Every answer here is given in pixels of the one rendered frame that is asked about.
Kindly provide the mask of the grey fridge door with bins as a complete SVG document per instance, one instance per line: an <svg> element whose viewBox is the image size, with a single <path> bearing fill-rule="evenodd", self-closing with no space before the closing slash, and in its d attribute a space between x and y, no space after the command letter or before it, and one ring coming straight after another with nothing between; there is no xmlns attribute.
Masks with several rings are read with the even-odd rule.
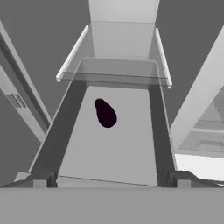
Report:
<svg viewBox="0 0 224 224"><path fill-rule="evenodd" d="M224 26L199 70L173 124L177 168L224 184Z"/></svg>

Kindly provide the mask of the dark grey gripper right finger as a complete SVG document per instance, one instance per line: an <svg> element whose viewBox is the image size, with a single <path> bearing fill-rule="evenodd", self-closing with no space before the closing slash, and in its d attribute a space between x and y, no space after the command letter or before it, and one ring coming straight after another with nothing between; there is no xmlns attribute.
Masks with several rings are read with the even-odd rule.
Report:
<svg viewBox="0 0 224 224"><path fill-rule="evenodd" d="M224 181L198 178L190 171L158 171L160 187L177 188L224 188Z"/></svg>

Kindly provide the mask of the clear glass fridge shelf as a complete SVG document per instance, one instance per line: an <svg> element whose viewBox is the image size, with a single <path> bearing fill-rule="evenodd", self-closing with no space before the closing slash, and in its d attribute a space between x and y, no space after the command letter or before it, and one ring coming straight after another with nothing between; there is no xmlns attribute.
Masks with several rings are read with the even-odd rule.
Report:
<svg viewBox="0 0 224 224"><path fill-rule="evenodd" d="M159 30L154 24L93 22L87 25L56 75L57 81L146 88L172 86Z"/></svg>

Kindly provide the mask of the dark purple eggplant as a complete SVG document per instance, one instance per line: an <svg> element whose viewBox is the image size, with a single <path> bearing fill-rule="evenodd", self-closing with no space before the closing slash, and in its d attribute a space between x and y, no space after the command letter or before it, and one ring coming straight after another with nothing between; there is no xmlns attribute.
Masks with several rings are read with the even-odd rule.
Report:
<svg viewBox="0 0 224 224"><path fill-rule="evenodd" d="M117 122L117 115L114 109L102 98L94 101L96 114L99 123L104 128L112 128Z"/></svg>

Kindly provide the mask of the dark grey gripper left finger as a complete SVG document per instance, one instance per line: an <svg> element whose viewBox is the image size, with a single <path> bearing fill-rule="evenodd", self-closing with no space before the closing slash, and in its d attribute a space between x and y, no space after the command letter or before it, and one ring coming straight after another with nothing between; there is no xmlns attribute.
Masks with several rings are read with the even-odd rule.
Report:
<svg viewBox="0 0 224 224"><path fill-rule="evenodd" d="M19 174L17 178L1 188L55 188L57 186L57 173L55 171L34 171Z"/></svg>

